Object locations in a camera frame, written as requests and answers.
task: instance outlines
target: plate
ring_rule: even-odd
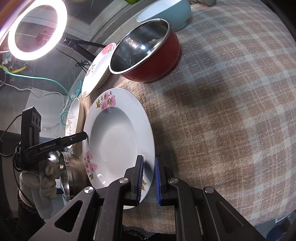
[[[109,64],[116,43],[107,45],[94,59],[87,71],[82,84],[82,97],[85,98],[95,89],[101,87],[110,77]]]
[[[84,131],[88,138],[82,142],[83,161],[96,189],[123,177],[126,169],[135,166],[137,155],[144,157],[142,202],[153,179],[155,146],[149,119],[138,99],[124,89],[107,90],[91,106]]]
[[[79,99],[76,98],[73,100],[67,120],[66,120],[66,129],[65,129],[65,136],[74,135],[78,132],[82,131],[83,128],[83,119],[84,119],[84,111],[83,106],[80,105]]]

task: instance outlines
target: triangular cutout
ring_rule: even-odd
[[[83,202],[78,200],[73,204],[55,223],[55,227],[62,229],[68,233],[73,230],[78,213],[82,207]]]
[[[227,207],[225,207],[222,202],[217,202],[216,207],[226,233],[232,233],[243,227],[243,224],[229,211]]]

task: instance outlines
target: red bowl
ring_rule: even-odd
[[[119,42],[109,69],[129,80],[153,81],[174,66],[179,54],[180,43],[170,22],[152,19],[134,28]]]

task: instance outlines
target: plaid tablecloth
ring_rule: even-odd
[[[87,114],[103,91],[120,87],[144,106],[156,153],[189,185],[214,187],[252,225],[296,208],[296,43],[260,0],[192,5],[177,32],[181,55],[158,81],[112,76],[82,99]],[[123,223],[174,233],[172,207],[155,182]]]

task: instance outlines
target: bowl base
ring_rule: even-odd
[[[186,26],[186,24],[187,24],[187,21],[186,21],[185,23],[183,23],[182,25],[180,25],[180,26],[178,26],[178,27],[175,27],[175,28],[173,28],[173,31],[174,31],[174,32],[176,32],[176,31],[178,31],[178,30],[180,30],[180,29],[184,28],[184,27]]]

